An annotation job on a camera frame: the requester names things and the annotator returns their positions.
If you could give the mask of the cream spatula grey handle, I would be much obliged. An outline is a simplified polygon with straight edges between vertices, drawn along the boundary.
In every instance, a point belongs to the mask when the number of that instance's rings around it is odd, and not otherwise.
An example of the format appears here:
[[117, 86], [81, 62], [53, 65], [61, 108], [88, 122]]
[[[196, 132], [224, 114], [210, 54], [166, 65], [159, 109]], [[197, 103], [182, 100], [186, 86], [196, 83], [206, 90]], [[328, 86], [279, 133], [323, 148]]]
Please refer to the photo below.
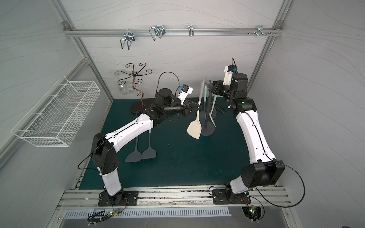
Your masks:
[[202, 94], [203, 94], [203, 90], [204, 90], [204, 84], [205, 84], [205, 80], [204, 78], [201, 81], [201, 85], [200, 85], [200, 96], [199, 96], [199, 100], [198, 100], [198, 110], [196, 112], [196, 119], [194, 121], [192, 121], [188, 128], [187, 128], [187, 133], [194, 139], [199, 139], [200, 135], [201, 135], [201, 131], [202, 131], [202, 125], [200, 123], [199, 120], [199, 112], [201, 109], [201, 101], [202, 101]]

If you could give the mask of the grey spatula green handle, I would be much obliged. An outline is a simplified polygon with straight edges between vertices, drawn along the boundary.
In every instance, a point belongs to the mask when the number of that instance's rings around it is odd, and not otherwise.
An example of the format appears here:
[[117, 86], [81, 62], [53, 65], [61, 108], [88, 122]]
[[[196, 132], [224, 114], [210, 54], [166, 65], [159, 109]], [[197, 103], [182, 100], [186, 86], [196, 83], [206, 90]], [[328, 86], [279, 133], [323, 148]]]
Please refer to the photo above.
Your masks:
[[139, 152], [138, 150], [138, 142], [139, 142], [139, 137], [136, 137], [136, 144], [135, 144], [135, 149], [133, 152], [131, 152], [125, 159], [126, 163], [133, 163], [133, 162], [139, 162], [141, 161], [141, 156], [142, 154]]
[[141, 154], [141, 159], [153, 159], [157, 156], [156, 150], [151, 146], [151, 129], [148, 132], [148, 148]]

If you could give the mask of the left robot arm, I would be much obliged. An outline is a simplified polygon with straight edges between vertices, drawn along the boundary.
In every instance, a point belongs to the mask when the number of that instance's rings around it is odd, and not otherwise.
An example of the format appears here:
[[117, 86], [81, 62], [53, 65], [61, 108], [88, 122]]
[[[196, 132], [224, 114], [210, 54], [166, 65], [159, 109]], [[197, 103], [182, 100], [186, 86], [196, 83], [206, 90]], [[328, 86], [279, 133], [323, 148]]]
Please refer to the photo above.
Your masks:
[[160, 89], [151, 106], [136, 119], [111, 133], [106, 135], [98, 133], [94, 136], [91, 159], [102, 177], [109, 196], [113, 197], [122, 192], [117, 171], [120, 164], [117, 153], [125, 145], [142, 133], [158, 126], [167, 119], [169, 114], [181, 114], [186, 117], [201, 110], [200, 104], [186, 99], [194, 89], [187, 85], [179, 88], [181, 92], [178, 96], [173, 95], [168, 88]]

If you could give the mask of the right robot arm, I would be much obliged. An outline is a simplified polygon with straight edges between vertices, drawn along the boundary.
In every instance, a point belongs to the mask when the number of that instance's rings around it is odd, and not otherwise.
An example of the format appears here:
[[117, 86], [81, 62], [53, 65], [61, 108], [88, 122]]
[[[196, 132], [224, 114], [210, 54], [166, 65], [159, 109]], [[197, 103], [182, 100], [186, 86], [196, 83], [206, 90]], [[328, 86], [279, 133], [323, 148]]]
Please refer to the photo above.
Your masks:
[[224, 80], [213, 82], [213, 94], [224, 97], [233, 110], [249, 152], [250, 164], [229, 184], [235, 195], [255, 187], [274, 185], [285, 170], [283, 161], [276, 159], [265, 139], [256, 104], [247, 96], [247, 84], [247, 76], [237, 72], [226, 72]]

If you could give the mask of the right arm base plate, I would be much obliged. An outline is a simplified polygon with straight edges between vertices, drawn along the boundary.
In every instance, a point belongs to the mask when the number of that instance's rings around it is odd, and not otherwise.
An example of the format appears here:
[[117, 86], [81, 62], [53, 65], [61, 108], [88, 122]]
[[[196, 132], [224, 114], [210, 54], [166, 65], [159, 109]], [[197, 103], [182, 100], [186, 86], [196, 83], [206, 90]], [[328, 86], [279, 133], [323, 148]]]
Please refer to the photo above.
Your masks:
[[251, 204], [248, 194], [233, 194], [226, 190], [213, 189], [211, 191], [214, 205], [236, 205], [236, 204]]

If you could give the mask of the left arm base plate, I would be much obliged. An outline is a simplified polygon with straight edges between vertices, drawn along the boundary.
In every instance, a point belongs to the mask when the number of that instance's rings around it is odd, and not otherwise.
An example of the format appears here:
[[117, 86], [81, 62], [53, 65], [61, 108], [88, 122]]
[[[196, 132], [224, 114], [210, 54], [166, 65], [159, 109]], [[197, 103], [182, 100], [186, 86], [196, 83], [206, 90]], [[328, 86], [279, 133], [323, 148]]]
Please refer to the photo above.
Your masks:
[[101, 192], [99, 196], [99, 207], [117, 207], [117, 206], [136, 206], [139, 191], [118, 192], [114, 196], [109, 196], [106, 191]]

